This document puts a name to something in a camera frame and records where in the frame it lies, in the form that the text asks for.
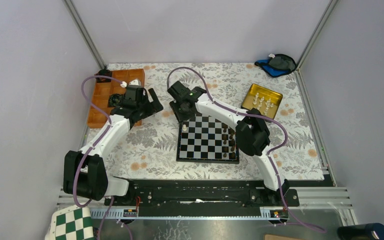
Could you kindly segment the gold metal tin box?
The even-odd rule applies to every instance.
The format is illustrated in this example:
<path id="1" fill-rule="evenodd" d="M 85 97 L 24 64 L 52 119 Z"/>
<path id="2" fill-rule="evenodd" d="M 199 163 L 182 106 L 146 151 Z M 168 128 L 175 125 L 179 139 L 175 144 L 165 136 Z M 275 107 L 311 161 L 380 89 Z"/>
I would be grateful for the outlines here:
<path id="1" fill-rule="evenodd" d="M 241 108 L 257 109 L 263 116 L 274 119 L 282 99 L 281 93 L 253 83 L 242 101 Z"/>

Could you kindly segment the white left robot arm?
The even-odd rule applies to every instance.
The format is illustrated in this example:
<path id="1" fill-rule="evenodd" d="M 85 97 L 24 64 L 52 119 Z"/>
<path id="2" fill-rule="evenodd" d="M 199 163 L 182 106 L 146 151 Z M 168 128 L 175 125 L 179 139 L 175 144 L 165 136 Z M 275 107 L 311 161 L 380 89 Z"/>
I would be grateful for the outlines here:
<path id="1" fill-rule="evenodd" d="M 99 201 L 115 196 L 124 206 L 132 204 L 135 192 L 129 188 L 129 180 L 110 176 L 105 167 L 116 144 L 133 126 L 163 110 L 153 88 L 128 85 L 121 98 L 121 106 L 108 115 L 107 122 L 98 135 L 78 151 L 70 150 L 64 157 L 63 191 L 71 194 L 75 204 L 85 207 L 78 198 Z"/>

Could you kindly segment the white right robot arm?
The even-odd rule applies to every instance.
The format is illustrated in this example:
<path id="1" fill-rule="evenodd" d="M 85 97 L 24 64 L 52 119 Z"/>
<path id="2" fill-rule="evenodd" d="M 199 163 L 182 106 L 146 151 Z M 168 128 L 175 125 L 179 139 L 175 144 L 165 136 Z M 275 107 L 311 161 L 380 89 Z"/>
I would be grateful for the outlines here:
<path id="1" fill-rule="evenodd" d="M 273 206 L 281 205 L 286 199 L 289 183 L 279 173 L 276 163 L 270 160 L 270 131 L 257 109 L 245 110 L 212 98 L 201 87 L 189 89 L 180 81 L 172 84 L 167 92 L 173 97 L 169 103 L 179 122 L 189 120 L 196 114 L 213 117 L 235 131 L 236 146 L 252 157 L 263 177 L 267 201 Z"/>

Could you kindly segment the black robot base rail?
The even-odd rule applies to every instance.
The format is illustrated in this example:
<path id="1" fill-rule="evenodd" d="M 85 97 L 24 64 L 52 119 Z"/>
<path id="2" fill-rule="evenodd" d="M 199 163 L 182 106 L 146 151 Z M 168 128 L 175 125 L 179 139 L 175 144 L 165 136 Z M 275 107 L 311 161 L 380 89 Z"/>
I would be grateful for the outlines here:
<path id="1" fill-rule="evenodd" d="M 256 217 L 261 207 L 299 205 L 295 189 L 272 191 L 261 180 L 135 179 L 113 202 L 138 209 L 140 217 Z"/>

